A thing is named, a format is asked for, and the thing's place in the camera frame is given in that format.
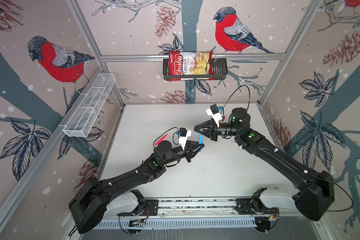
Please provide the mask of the blue highlighter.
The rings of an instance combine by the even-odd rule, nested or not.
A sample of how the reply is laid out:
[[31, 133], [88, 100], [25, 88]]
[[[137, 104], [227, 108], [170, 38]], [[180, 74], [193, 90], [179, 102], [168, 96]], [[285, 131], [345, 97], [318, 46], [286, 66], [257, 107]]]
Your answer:
[[[199, 145], [203, 144], [203, 135], [199, 134]], [[199, 146], [199, 153], [202, 152], [202, 147]]]

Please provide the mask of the pink highlighter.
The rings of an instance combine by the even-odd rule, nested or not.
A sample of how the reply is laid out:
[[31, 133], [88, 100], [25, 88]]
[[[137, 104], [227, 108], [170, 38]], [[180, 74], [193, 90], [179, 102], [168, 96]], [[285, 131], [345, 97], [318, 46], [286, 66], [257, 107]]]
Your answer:
[[160, 142], [162, 142], [168, 134], [164, 134], [162, 137], [160, 137], [155, 143], [154, 146], [157, 146]]

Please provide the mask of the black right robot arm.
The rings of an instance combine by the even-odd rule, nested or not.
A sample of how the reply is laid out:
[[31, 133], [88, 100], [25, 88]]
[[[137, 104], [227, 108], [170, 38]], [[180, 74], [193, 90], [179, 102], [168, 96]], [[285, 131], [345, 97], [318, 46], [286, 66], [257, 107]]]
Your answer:
[[234, 137], [235, 143], [284, 175], [294, 190], [280, 191], [258, 189], [251, 200], [251, 208], [262, 214], [273, 208], [299, 211], [312, 221], [318, 221], [335, 201], [333, 177], [326, 171], [304, 166], [276, 148], [265, 136], [251, 129], [251, 116], [244, 108], [232, 110], [227, 123], [220, 123], [222, 116], [216, 106], [207, 110], [212, 119], [194, 127], [195, 132], [217, 141], [219, 136]]

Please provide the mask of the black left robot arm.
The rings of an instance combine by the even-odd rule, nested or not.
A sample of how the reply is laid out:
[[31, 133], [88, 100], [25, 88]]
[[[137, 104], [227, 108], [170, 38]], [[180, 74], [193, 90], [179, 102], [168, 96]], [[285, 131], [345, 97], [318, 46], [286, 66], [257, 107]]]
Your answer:
[[69, 203], [78, 233], [87, 233], [98, 225], [111, 201], [128, 190], [159, 178], [172, 162], [179, 162], [183, 158], [191, 162], [204, 146], [195, 141], [186, 141], [185, 147], [173, 148], [169, 141], [162, 141], [140, 166], [131, 171], [100, 181], [95, 177], [88, 179]]

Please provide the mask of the red cassava chips bag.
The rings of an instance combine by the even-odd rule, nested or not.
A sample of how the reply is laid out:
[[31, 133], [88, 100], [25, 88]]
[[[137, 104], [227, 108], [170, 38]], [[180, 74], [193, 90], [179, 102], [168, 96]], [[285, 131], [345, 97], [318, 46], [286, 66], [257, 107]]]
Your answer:
[[213, 51], [211, 52], [179, 52], [169, 51], [169, 73], [171, 78], [168, 81], [191, 80], [185, 78], [190, 75], [212, 75], [213, 70], [210, 64]]

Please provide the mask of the aluminium mounting rail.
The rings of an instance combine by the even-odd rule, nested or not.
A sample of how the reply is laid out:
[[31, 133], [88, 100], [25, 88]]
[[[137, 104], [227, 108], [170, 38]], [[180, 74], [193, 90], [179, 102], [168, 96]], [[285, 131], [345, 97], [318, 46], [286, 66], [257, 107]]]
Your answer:
[[297, 216], [302, 214], [296, 208], [276, 207], [279, 210], [278, 215], [240, 215], [235, 207], [236, 199], [251, 197], [208, 197], [208, 198], [142, 198], [129, 193], [124, 194], [107, 206], [105, 212], [101, 216], [103, 219], [113, 219], [118, 217], [120, 213], [132, 212], [139, 203], [144, 204], [146, 200], [158, 200], [159, 209], [157, 216], [149, 218], [201, 218], [201, 217], [265, 217], [265, 216]]

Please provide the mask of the black wall basket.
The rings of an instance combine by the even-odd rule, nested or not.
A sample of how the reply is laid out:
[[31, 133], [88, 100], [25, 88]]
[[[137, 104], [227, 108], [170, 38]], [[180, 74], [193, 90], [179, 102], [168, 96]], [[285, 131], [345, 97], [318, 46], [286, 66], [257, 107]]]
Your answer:
[[225, 80], [228, 74], [228, 67], [227, 67], [227, 59], [218, 58], [213, 59], [210, 62], [210, 69], [213, 71], [211, 75], [170, 75], [169, 70], [169, 60], [164, 59], [163, 61], [163, 77], [165, 81], [176, 81], [180, 79], [181, 81], [190, 81], [190, 80]]

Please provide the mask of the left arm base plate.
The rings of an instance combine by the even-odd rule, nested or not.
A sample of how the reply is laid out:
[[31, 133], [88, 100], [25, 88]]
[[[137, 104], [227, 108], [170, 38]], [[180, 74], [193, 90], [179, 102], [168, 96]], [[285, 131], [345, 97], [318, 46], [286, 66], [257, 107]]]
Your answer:
[[137, 217], [137, 216], [157, 216], [159, 209], [158, 200], [146, 200], [144, 204], [139, 205], [130, 213], [120, 213], [117, 216], [120, 217]]

